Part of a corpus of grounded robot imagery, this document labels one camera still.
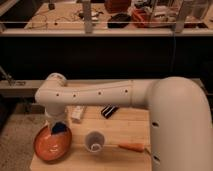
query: paper cup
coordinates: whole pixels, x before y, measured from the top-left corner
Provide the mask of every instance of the paper cup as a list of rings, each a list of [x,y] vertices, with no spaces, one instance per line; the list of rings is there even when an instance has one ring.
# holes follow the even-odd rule
[[[100,132],[93,131],[86,135],[85,147],[89,152],[98,154],[102,151],[104,142],[104,136]]]

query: bowl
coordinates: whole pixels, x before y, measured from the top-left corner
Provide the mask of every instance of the bowl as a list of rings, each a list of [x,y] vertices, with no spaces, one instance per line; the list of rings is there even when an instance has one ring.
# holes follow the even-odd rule
[[[51,134],[48,126],[43,127],[34,139],[34,151],[44,161],[54,161],[64,156],[70,149],[72,132],[66,131]]]

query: wooden table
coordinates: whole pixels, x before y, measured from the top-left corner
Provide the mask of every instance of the wooden table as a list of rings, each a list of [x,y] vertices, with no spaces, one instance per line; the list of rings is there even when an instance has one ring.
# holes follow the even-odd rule
[[[84,22],[78,17],[79,12],[82,11],[82,4],[80,3],[55,3],[54,10],[49,10],[48,3],[44,3],[25,26],[25,29],[83,30]],[[115,13],[109,14],[103,3],[92,3],[92,11],[100,12],[99,20],[94,22],[94,29],[108,29],[107,21]],[[125,27],[125,29],[128,28],[137,29],[132,23]]]
[[[59,162],[47,164],[34,155],[32,171],[151,171],[151,158],[117,147],[121,142],[139,142],[150,147],[149,113],[146,110],[120,108],[109,119],[101,116],[103,107],[87,107],[81,124],[72,123],[68,107],[68,123],[73,133],[70,151]],[[105,136],[100,155],[91,155],[84,147],[85,135],[99,131]]]

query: red object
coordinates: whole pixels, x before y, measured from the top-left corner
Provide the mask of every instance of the red object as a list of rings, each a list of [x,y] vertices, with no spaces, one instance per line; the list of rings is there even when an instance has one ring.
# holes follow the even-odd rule
[[[131,5],[131,0],[106,0],[104,5],[109,13],[126,12]]]
[[[148,27],[150,15],[147,15],[143,10],[135,9],[132,11],[132,20],[137,27]]]
[[[34,140],[36,155],[44,161],[53,161],[62,157],[69,149],[72,141],[71,130],[51,134],[48,126],[42,128]]]

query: clutter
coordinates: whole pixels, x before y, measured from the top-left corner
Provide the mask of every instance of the clutter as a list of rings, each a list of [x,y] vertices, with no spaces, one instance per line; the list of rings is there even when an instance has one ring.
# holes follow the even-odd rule
[[[131,0],[106,0],[104,5],[108,13],[126,12]]]

